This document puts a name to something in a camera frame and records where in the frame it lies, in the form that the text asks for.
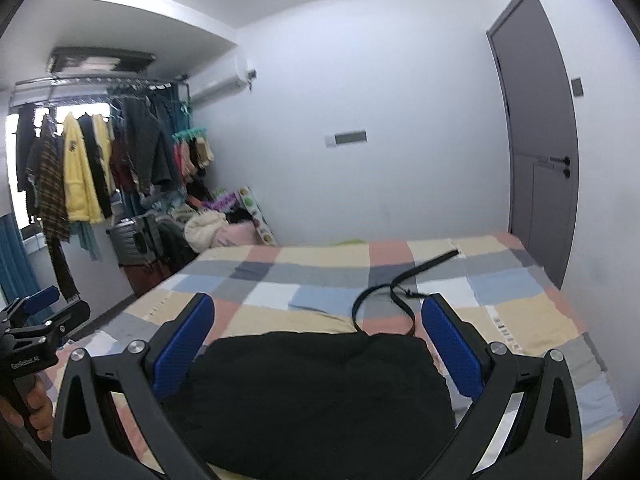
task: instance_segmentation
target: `clothes rack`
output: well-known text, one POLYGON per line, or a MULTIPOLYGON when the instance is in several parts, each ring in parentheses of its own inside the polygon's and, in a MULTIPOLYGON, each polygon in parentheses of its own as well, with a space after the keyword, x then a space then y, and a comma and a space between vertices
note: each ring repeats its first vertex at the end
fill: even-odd
POLYGON ((129 98, 136 94, 130 92, 118 92, 118 90, 133 89, 135 91, 147 91, 163 89, 172 85, 180 85, 186 88, 187 103, 191 102, 189 84, 183 78, 168 80, 149 77, 132 76, 131 74, 103 73, 93 75, 52 75, 18 81, 14 85, 14 91, 9 98, 10 113, 17 113, 20 107, 26 103, 33 103, 38 107, 69 106, 78 104, 103 103, 109 98, 129 98), (104 86, 94 93, 79 91, 75 95, 55 96, 56 89, 77 86, 104 86), (27 96, 33 92, 46 92, 46 97, 29 99, 27 96))

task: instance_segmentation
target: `finger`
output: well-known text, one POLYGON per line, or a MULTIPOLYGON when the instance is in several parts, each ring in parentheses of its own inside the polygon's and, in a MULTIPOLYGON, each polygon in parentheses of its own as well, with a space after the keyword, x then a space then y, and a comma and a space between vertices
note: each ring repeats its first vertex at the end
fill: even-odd
POLYGON ((37 412, 32 413, 29 421, 36 430, 42 430, 53 424, 53 406, 51 402, 45 404, 37 412))
POLYGON ((17 426, 18 428, 23 427, 24 420, 22 420, 20 413, 16 412, 9 404, 9 401, 3 397, 0 397, 0 413, 2 413, 4 420, 12 426, 17 426))
POLYGON ((43 430, 38 431, 38 438, 43 442, 48 442, 51 440, 53 435, 53 426, 49 426, 48 428, 44 428, 43 430))
POLYGON ((28 405, 31 406, 32 410, 39 410, 47 403, 48 399, 49 397, 47 397, 47 392, 44 389, 42 379, 39 376, 36 376, 35 386, 33 387, 33 390, 29 392, 29 395, 27 395, 28 405))

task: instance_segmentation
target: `yellow jacket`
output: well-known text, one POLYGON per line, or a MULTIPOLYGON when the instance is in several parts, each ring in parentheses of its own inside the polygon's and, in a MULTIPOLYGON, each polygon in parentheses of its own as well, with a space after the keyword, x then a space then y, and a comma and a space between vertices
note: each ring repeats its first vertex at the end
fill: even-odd
POLYGON ((65 118, 64 128, 65 201, 69 221, 99 224, 104 218, 95 193, 82 130, 71 113, 65 118))
POLYGON ((111 139, 109 138, 109 130, 104 122, 104 117, 100 114, 92 116, 94 121, 95 142, 100 147, 100 162, 102 163, 102 171, 104 172, 104 181, 107 183, 107 191, 111 196, 116 191, 116 185, 111 176, 109 161, 111 160, 111 139))

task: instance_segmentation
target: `air conditioner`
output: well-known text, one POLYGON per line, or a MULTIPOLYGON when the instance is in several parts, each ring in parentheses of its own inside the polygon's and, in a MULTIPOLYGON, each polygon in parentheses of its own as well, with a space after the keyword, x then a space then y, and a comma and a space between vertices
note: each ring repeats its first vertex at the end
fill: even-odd
POLYGON ((191 103, 219 98, 249 85, 255 70, 249 70, 244 53, 235 49, 189 78, 191 103))

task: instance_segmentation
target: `plaid bedsheet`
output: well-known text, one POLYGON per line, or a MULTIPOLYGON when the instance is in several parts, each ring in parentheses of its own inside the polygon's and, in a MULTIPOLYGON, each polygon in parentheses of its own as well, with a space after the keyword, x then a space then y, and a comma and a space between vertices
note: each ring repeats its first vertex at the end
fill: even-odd
MULTIPOLYGON (((584 438, 584 477, 606 457, 623 431, 621 413, 607 382, 606 367, 589 333, 544 270, 521 243, 501 234, 456 240, 372 242, 334 247, 236 247, 206 251, 133 303, 103 329, 60 351, 60 364, 47 373, 55 399, 68 354, 85 346, 91 355, 120 352, 133 339, 149 340, 165 321, 175 319, 194 293, 214 299, 215 324, 205 345, 220 337, 274 330, 352 332, 351 306, 365 288, 391 281, 413 266, 452 248, 459 257, 418 275, 403 285, 439 292, 487 341, 503 341, 513 352, 542 355, 564 352, 575 383, 584 438)), ((470 400, 460 396, 420 322, 419 300, 408 300, 416 313, 416 336, 423 338, 447 378, 456 418, 470 400)), ((388 291, 370 296, 358 322, 368 333, 404 333, 410 320, 392 303, 388 291)), ((155 464, 121 397, 120 416, 136 452, 155 464)), ((492 463, 516 415, 512 402, 481 466, 492 463)), ((221 478, 236 475, 214 468, 221 478)))

